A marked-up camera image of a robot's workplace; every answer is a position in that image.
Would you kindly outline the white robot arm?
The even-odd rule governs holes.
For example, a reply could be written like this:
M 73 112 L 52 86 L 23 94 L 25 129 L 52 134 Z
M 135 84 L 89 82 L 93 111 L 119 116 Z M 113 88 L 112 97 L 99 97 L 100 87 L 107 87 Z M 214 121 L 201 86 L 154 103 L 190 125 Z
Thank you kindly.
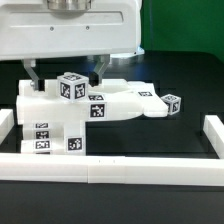
M 36 91 L 44 82 L 38 59 L 97 59 L 90 83 L 97 85 L 112 60 L 141 51 L 143 0 L 0 0 L 0 61 L 20 60 Z

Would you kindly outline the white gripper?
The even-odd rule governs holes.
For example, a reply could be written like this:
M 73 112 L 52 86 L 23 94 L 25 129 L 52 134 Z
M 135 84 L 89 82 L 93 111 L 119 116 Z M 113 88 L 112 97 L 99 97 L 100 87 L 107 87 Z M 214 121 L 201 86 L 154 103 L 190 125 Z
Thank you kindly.
M 108 54 L 134 52 L 141 42 L 142 0 L 0 0 L 0 60 L 23 60 L 34 91 L 45 90 L 35 59 L 96 55 L 89 84 L 98 86 Z

